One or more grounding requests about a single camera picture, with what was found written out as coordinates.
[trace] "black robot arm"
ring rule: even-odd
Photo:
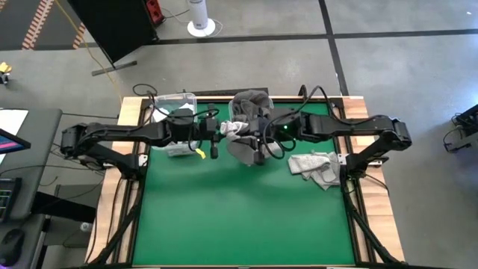
[[[179,109],[173,111],[159,123],[144,126],[116,126],[92,123],[79,124],[63,131],[61,152],[67,158],[77,158],[86,155],[98,164],[115,165],[125,179],[139,179],[144,171],[139,164],[138,156],[121,154],[99,145],[100,141],[136,141],[149,146],[166,146],[170,142],[190,140],[210,140],[211,157],[217,158],[217,143],[223,137],[218,133],[219,123],[214,113],[208,113],[193,121],[191,110]],[[246,143],[255,149],[257,164],[264,163],[262,146],[272,141],[304,140],[312,143],[329,140],[337,136],[378,135],[378,139],[360,153],[349,154],[345,164],[341,165],[341,188],[344,194],[347,213],[356,220],[366,238],[370,240],[380,258],[387,263],[398,263],[380,244],[376,236],[365,223],[357,208],[353,205],[347,191],[347,177],[362,177],[370,162],[381,158],[390,150],[404,150],[412,145],[405,123],[386,116],[375,116],[367,119],[340,120],[337,117],[317,115],[292,109],[275,108],[266,117],[258,115],[249,119],[246,130],[237,135],[247,140]],[[113,242],[108,244],[94,263],[104,262],[111,253]]]
[[[210,106],[209,112],[199,122],[194,122],[190,109],[178,109],[159,123],[144,126],[118,126],[100,123],[78,124],[63,131],[60,151],[66,158],[86,156],[86,164],[96,166],[112,164],[118,168],[124,179],[139,179],[144,176],[136,154],[121,154],[98,144],[100,141],[144,142],[149,146],[164,147],[171,142],[209,140],[211,158],[217,158],[217,143],[222,138],[217,130],[219,123],[215,117],[217,109]]]
[[[250,120],[249,128],[240,134],[257,138],[247,141],[256,149],[256,164],[264,163],[264,154],[258,149],[265,143],[289,140],[319,143],[338,136],[378,135],[378,139],[360,153],[347,156],[347,174],[362,177],[369,163],[379,158],[386,160],[383,158],[385,153],[391,150],[402,151],[412,145],[405,123],[387,116],[341,120],[291,108],[274,108],[270,110],[268,117],[270,120],[266,120],[266,125],[261,124],[264,117]]]

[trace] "black equipment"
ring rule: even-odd
[[[105,53],[112,68],[134,66],[136,61],[114,65],[141,46],[158,40],[152,18],[144,0],[68,0],[76,15]],[[92,75],[104,73],[103,70]]]
[[[443,138],[443,146],[447,152],[458,152],[467,147],[478,147],[478,105],[469,108],[463,113],[457,113],[451,118],[455,128],[449,131]],[[447,136],[455,131],[460,132],[460,140],[447,143]]]
[[[21,186],[21,178],[0,179],[0,223],[8,220]]]
[[[0,242],[0,265],[12,266],[22,255],[25,232],[21,229],[10,230]]]
[[[199,140],[200,145],[200,141],[209,140],[211,142],[211,157],[217,158],[217,143],[223,136],[218,132],[219,122],[215,118],[217,113],[214,113],[216,111],[217,109],[213,105],[209,105],[207,111],[198,113],[206,113],[204,117],[199,118],[198,123],[193,121],[194,116],[197,115],[193,115],[191,110],[178,109],[173,111],[165,120],[144,126],[79,124],[63,131],[60,150],[67,158],[87,156],[90,161],[100,167],[104,163],[112,164],[119,169],[123,178],[138,180],[145,176],[145,170],[139,165],[138,155],[123,155],[99,145],[98,142],[105,140],[137,141],[147,143],[150,146],[162,147],[170,142]],[[405,123],[387,116],[340,120],[337,117],[302,112],[300,109],[284,108],[273,108],[266,117],[263,117],[259,111],[257,117],[249,120],[248,123],[249,128],[238,135],[254,138],[241,139],[238,142],[246,143],[255,150],[256,164],[264,164],[264,155],[258,149],[271,141],[278,143],[292,141],[295,145],[295,140],[318,143],[344,135],[378,135],[379,138],[362,152],[349,154],[346,157],[341,165],[341,189],[348,214],[361,227],[365,237],[370,240],[383,262],[398,266],[404,265],[390,255],[362,219],[358,209],[353,205],[350,195],[348,195],[347,180],[362,177],[368,164],[378,159],[382,160],[383,155],[388,151],[402,151],[411,146],[412,141]],[[285,151],[294,149],[294,147],[281,147]],[[92,266],[106,262],[115,242],[118,242],[137,211],[138,206],[135,203],[110,243],[103,249],[98,258],[90,263]]]

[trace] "white cylindrical object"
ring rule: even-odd
[[[198,30],[208,27],[208,9],[206,0],[187,0],[194,28]]]

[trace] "gray floor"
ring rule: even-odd
[[[478,28],[476,1],[327,0],[335,33]],[[172,12],[179,1],[163,0]],[[324,33],[316,1],[208,2],[220,20],[220,36]],[[185,25],[168,19],[161,38],[189,38]],[[406,260],[413,265],[475,268],[478,263],[478,164],[476,152],[444,151],[441,139],[450,118],[478,102],[478,35],[337,40],[350,95],[365,96],[370,114],[404,120],[414,145],[390,154],[384,171]],[[103,63],[104,57],[93,49]],[[14,81],[1,90],[0,106],[56,107],[73,113],[114,116],[118,98],[84,49],[64,52],[0,52],[13,65]],[[150,83],[160,93],[182,89],[269,87],[271,94],[297,94],[299,86],[322,84],[338,95],[326,40],[147,46],[122,62],[139,65],[112,74],[124,96]],[[61,127],[90,118],[63,117]],[[52,156],[50,162],[62,160]],[[47,170],[45,182],[94,184],[88,172]],[[44,268],[79,265],[84,252],[49,250]]]

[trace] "green table surface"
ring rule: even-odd
[[[299,104],[276,104],[276,107]],[[217,104],[221,121],[227,104]],[[198,111],[206,105],[198,105]],[[324,104],[304,111],[326,114]],[[202,149],[209,152],[209,142]],[[298,142],[293,154],[334,151]],[[133,265],[351,265],[338,187],[323,191],[291,175],[287,154],[248,167],[219,145],[219,158],[151,150]]]

